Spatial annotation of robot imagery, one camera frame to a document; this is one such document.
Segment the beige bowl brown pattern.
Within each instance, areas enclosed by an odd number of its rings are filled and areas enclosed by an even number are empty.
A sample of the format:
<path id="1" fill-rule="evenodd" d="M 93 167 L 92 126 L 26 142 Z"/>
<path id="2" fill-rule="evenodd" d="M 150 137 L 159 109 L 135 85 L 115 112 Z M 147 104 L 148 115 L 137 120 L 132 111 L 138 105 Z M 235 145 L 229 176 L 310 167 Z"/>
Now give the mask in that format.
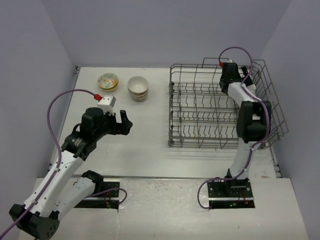
<path id="1" fill-rule="evenodd" d="M 133 101 L 135 101 L 135 102 L 142 102 L 142 101 L 146 100 L 147 97 L 146 96 L 145 97 L 139 97 L 139 98 L 132 97 L 131 99 Z"/>

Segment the beige bowl white flower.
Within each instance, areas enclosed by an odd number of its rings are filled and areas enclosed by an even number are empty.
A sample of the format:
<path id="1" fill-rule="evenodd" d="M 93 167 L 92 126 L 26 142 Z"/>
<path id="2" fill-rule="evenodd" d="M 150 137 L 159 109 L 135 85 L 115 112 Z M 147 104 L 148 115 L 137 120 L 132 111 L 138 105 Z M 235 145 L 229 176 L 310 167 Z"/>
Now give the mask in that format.
<path id="1" fill-rule="evenodd" d="M 129 91 L 129 95 L 133 98 L 133 99 L 143 99 L 148 95 L 148 91 L 145 92 L 140 92 L 140 93 L 135 93 L 135 92 L 131 92 Z"/>

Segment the yellow patterned bowl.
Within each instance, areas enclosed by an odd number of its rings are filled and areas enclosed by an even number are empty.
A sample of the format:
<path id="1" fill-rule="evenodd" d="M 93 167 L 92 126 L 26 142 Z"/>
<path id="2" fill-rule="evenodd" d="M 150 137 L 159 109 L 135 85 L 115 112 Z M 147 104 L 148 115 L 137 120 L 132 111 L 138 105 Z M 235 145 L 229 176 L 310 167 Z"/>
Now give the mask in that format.
<path id="1" fill-rule="evenodd" d="M 99 82 L 98 87 L 105 92 L 113 92 L 119 85 L 118 81 Z"/>

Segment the beige bowl orange flower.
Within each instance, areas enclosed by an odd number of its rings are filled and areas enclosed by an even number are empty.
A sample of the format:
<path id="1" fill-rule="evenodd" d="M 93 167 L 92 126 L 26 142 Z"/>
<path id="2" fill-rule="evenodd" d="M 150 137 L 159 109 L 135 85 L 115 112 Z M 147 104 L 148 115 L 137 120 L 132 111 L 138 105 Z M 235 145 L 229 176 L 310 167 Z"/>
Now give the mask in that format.
<path id="1" fill-rule="evenodd" d="M 133 94 L 142 94 L 149 89 L 149 84 L 144 77 L 134 76 L 128 80 L 127 88 Z"/>

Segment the white bowl green leaves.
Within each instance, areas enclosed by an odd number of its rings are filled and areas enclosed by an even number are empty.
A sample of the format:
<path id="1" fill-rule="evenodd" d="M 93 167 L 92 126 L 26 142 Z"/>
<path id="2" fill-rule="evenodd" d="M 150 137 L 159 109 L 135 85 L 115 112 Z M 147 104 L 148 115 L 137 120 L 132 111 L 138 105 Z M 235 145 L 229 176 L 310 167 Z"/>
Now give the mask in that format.
<path id="1" fill-rule="evenodd" d="M 97 79 L 97 85 L 99 82 L 109 82 L 109 81 L 117 81 L 119 82 L 119 78 L 114 73 L 104 73 Z"/>

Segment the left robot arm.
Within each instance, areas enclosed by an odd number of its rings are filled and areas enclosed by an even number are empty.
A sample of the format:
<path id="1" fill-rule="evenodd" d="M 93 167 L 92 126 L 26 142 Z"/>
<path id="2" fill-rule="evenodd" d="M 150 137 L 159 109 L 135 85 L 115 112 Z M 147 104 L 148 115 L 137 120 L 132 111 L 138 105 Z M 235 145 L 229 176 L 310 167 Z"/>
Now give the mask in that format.
<path id="1" fill-rule="evenodd" d="M 92 171 L 84 172 L 61 196 L 61 192 L 73 173 L 85 162 L 97 147 L 97 142 L 106 135 L 128 135 L 133 123 L 125 110 L 120 111 L 121 121 L 116 116 L 90 107 L 82 115 L 61 147 L 61 154 L 52 165 L 42 183 L 23 203 L 14 204 L 9 215 L 16 226 L 37 240 L 51 239 L 64 216 L 87 197 L 97 197 L 108 192 L 103 177 Z"/>

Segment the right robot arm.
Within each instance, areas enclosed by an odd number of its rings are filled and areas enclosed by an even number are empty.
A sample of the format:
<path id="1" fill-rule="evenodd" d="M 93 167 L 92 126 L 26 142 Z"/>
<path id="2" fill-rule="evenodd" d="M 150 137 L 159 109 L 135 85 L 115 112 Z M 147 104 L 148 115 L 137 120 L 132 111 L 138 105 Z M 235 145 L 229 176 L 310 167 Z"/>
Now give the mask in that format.
<path id="1" fill-rule="evenodd" d="M 256 96 L 256 85 L 245 66 L 229 60 L 220 62 L 222 73 L 219 81 L 221 91 L 239 106 L 236 134 L 239 138 L 235 159 L 228 169 L 223 186 L 216 187 L 227 197 L 235 197 L 249 187 L 249 169 L 255 151 L 268 139 L 271 130 L 272 105 Z"/>

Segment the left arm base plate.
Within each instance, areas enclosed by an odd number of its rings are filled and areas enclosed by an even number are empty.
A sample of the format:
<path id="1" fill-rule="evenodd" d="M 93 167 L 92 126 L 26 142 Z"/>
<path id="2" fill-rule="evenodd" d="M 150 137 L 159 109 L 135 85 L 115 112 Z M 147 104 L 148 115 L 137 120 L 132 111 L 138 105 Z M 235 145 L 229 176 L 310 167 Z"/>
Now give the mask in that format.
<path id="1" fill-rule="evenodd" d="M 75 209 L 119 209 L 119 190 L 113 190 L 96 197 L 86 198 Z"/>

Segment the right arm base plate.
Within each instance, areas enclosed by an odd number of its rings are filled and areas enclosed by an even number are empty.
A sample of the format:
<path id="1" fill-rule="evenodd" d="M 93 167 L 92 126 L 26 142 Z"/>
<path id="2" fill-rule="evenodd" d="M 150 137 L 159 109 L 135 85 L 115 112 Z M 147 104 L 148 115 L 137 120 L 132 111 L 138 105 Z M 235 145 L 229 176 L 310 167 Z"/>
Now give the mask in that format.
<path id="1" fill-rule="evenodd" d="M 209 209 L 254 209 L 249 178 L 214 180 L 207 183 Z"/>

